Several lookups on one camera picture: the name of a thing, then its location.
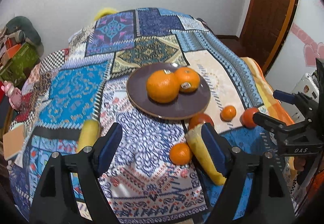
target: pink plush toy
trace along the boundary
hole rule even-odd
[[[3,90],[5,95],[9,98],[11,107],[16,111],[19,111],[21,106],[21,91],[18,88],[15,88],[10,81],[4,81],[1,90]]]

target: tangerine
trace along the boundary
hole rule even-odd
[[[169,70],[158,70],[146,81],[147,95],[158,103],[173,101],[178,96],[179,90],[179,81]]]
[[[200,77],[197,72],[188,67],[177,69],[174,74],[180,83],[180,91],[185,93],[194,92],[200,84]]]
[[[253,115],[258,111],[259,109],[256,107],[248,108],[244,111],[242,114],[242,123],[245,127],[252,129],[257,126],[253,121]]]
[[[214,122],[208,114],[199,113],[190,119],[188,130],[195,128],[198,124],[204,123],[210,123],[214,127]]]
[[[221,111],[221,119],[226,122],[230,122],[236,116],[236,109],[233,105],[226,106]]]
[[[192,151],[187,143],[172,146],[169,157],[172,163],[178,166],[188,164],[192,159]]]

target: floor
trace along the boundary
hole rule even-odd
[[[246,57],[247,53],[244,47],[235,39],[220,39],[231,51],[239,57]]]

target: bedspread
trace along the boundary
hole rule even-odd
[[[243,111],[254,106],[291,123],[255,62],[238,58],[189,15],[140,8],[105,16],[75,33],[68,49],[36,65],[23,86],[22,108],[10,129],[24,123],[27,136],[9,173],[15,202],[25,218],[49,156],[54,151],[75,153],[86,119],[100,121],[102,136],[114,122],[123,127],[113,162],[99,178],[121,223],[207,218],[222,187],[215,186],[192,162],[176,166],[168,157],[175,143],[185,141],[188,121],[150,117],[134,108],[127,97],[129,74],[156,62],[188,65],[204,77],[211,90],[205,112],[231,145],[256,154],[276,149],[269,132],[258,126],[248,130],[239,121]],[[229,104],[238,114],[225,123],[220,112]],[[276,158],[289,177],[286,161]],[[252,177],[247,177],[236,218],[244,214]],[[80,212],[90,218],[76,174],[71,178]]]

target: plate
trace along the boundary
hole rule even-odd
[[[160,104],[148,97],[146,81],[153,72],[162,69],[175,72],[180,67],[182,66],[175,63],[155,63],[134,71],[126,84],[127,95],[132,105],[151,116],[170,120],[188,119],[203,112],[210,100],[210,89],[200,75],[200,85],[195,92],[180,92],[170,103]]]

